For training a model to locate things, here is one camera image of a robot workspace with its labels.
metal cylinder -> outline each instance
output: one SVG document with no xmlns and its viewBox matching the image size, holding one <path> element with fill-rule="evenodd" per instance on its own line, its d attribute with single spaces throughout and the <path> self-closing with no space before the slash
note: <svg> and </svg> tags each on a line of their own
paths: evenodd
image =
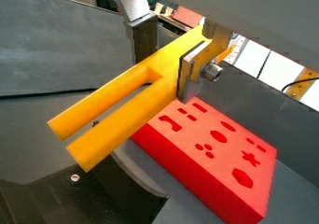
<svg viewBox="0 0 319 224">
<path fill-rule="evenodd" d="M 200 76 L 205 78 L 208 81 L 215 82 L 221 74 L 223 69 L 215 64 L 215 62 L 209 62 L 201 69 Z"/>
</svg>

circular hole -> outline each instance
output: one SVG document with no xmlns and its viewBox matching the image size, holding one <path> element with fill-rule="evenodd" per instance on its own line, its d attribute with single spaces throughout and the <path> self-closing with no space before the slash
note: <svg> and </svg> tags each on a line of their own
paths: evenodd
<svg viewBox="0 0 319 224">
<path fill-rule="evenodd" d="M 199 149 L 199 150 L 203 150 L 203 149 L 204 149 L 203 146 L 199 145 L 199 144 L 195 144 L 195 147 L 196 147 L 196 149 Z"/>
<path fill-rule="evenodd" d="M 212 150 L 213 148 L 209 145 L 204 145 L 205 149 Z"/>
<path fill-rule="evenodd" d="M 216 141 L 219 141 L 220 143 L 227 143 L 227 138 L 223 133 L 220 133 L 219 131 L 211 131 L 211 135 Z"/>
<path fill-rule="evenodd" d="M 227 122 L 224 122 L 224 121 L 220 121 L 220 123 L 221 123 L 221 125 L 224 126 L 224 128 L 225 128 L 227 130 L 235 132 L 235 127 L 234 127 L 230 123 L 227 123 Z"/>
<path fill-rule="evenodd" d="M 207 156 L 209 159 L 212 159 L 212 158 L 215 157 L 211 152 L 205 152 L 205 156 Z"/>
<path fill-rule="evenodd" d="M 254 140 L 251 138 L 247 138 L 247 141 L 254 145 Z"/>
</svg>

yellow plastic arm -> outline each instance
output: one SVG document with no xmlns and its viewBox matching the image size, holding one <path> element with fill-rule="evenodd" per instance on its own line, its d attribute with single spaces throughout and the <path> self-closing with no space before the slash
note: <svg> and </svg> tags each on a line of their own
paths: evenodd
<svg viewBox="0 0 319 224">
<path fill-rule="evenodd" d="M 48 122 L 59 138 L 65 140 L 145 81 L 152 81 L 152 85 L 67 146 L 85 171 L 176 99 L 179 57 L 203 40 L 208 41 L 199 26 Z"/>
</svg>

metal frame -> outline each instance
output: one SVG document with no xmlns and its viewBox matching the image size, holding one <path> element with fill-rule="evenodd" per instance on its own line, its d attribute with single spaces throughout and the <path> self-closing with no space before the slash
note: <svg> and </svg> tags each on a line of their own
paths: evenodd
<svg viewBox="0 0 319 224">
<path fill-rule="evenodd" d="M 319 70 L 319 0 L 171 0 Z"/>
</svg>

metal plate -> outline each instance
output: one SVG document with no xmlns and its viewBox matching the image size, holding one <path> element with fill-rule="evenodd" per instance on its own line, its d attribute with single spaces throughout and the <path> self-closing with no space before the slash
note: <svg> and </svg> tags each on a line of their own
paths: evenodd
<svg viewBox="0 0 319 224">
<path fill-rule="evenodd" d="M 71 0 L 0 1 L 0 96 L 96 88 L 132 65 L 119 14 Z"/>
</svg>

